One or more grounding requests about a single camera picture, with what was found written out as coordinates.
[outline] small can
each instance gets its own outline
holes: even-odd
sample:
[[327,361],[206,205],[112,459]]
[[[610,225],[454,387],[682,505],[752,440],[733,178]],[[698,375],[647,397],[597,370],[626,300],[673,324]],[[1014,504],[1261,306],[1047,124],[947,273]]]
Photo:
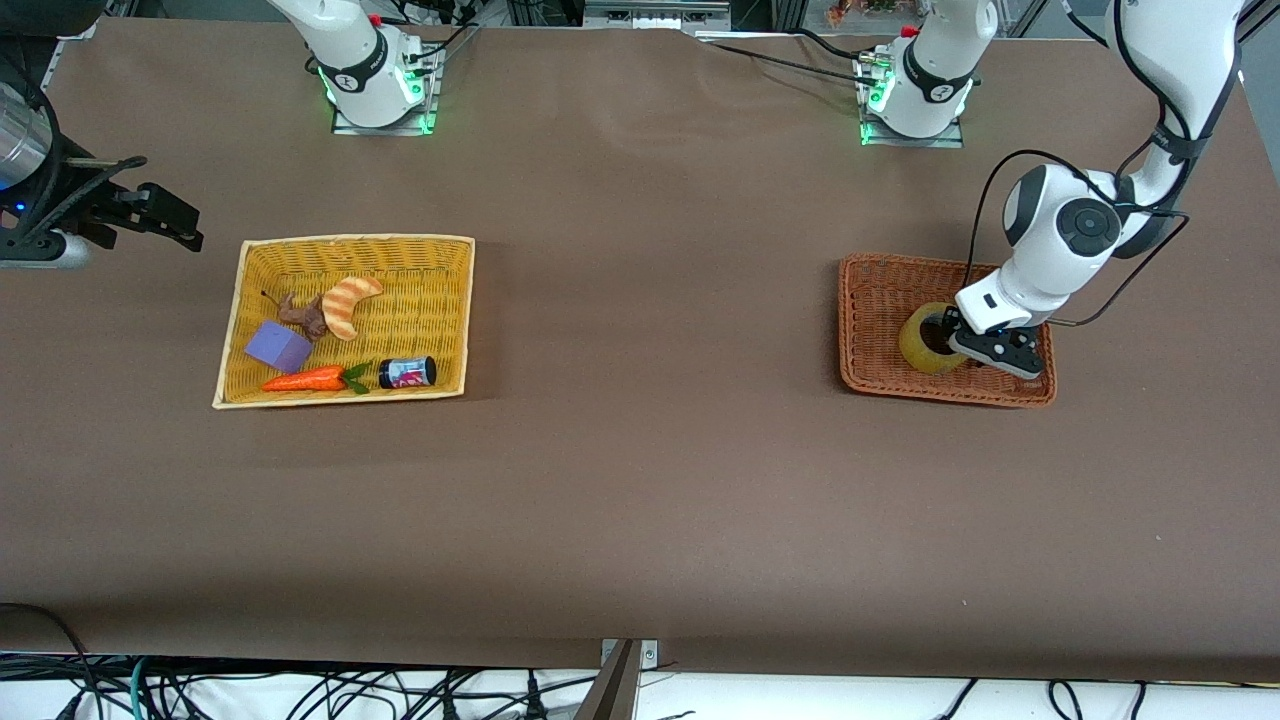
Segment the small can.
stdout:
[[430,355],[407,360],[383,360],[378,364],[378,387],[383,389],[434,384],[435,359]]

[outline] purple block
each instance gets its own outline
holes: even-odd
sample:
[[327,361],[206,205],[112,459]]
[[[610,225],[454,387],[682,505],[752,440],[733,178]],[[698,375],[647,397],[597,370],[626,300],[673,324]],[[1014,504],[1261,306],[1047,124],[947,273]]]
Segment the purple block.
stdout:
[[311,355],[307,338],[273,320],[262,320],[253,338],[244,346],[255,360],[261,360],[282,373],[297,373]]

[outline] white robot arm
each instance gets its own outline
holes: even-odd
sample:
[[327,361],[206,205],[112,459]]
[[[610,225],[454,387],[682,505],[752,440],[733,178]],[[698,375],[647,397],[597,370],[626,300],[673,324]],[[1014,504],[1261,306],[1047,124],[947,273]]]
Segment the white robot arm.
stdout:
[[352,123],[376,128],[422,102],[410,82],[421,41],[398,28],[374,27],[358,0],[268,0],[298,28],[320,64],[329,97]]
[[1107,44],[1158,99],[1161,118],[1138,172],[1060,164],[1024,174],[1005,202],[1012,256],[956,293],[952,350],[1020,377],[1039,373],[1034,333],[1112,256],[1166,237],[1167,220],[1235,86],[1244,0],[1112,0]]
[[892,74],[868,109],[906,137],[947,129],[964,111],[974,68],[998,26],[995,0],[933,0],[919,35],[876,49],[892,58]]

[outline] toy carrot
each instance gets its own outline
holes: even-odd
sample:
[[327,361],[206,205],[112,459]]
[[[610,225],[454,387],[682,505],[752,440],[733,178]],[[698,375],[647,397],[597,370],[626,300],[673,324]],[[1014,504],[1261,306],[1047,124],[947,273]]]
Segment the toy carrot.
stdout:
[[356,365],[346,370],[342,365],[325,365],[314,370],[303,370],[292,375],[280,375],[262,384],[268,392],[288,392],[294,389],[347,389],[356,395],[365,395],[369,388],[358,382],[361,374],[369,369],[369,363]]

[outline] yellow object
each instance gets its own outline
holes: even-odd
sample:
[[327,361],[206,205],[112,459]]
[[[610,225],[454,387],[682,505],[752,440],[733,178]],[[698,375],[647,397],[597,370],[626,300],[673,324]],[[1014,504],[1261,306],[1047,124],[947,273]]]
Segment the yellow object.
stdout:
[[356,314],[356,304],[366,297],[383,293],[383,283],[378,278],[343,278],[338,284],[324,293],[324,302],[320,309],[324,311],[324,322],[338,340],[356,340],[360,334],[352,318]]
[[955,370],[968,360],[959,352],[950,355],[934,352],[924,345],[924,338],[920,337],[920,328],[925,323],[940,320],[946,310],[946,302],[928,302],[913,313],[902,329],[897,332],[897,347],[902,351],[902,357],[922,373],[941,375]]
[[[214,407],[282,407],[332,402],[434,400],[462,395],[467,369],[467,327],[475,241],[440,234],[337,234],[246,242],[241,249],[223,363]],[[375,365],[364,375],[369,395],[265,392],[279,373],[244,354],[262,320],[276,306],[262,297],[293,291],[314,297],[349,275],[378,279],[383,295],[361,302],[360,336],[343,342],[333,334],[315,342],[303,369],[321,365]],[[394,357],[435,359],[434,386],[383,389],[376,363]]]

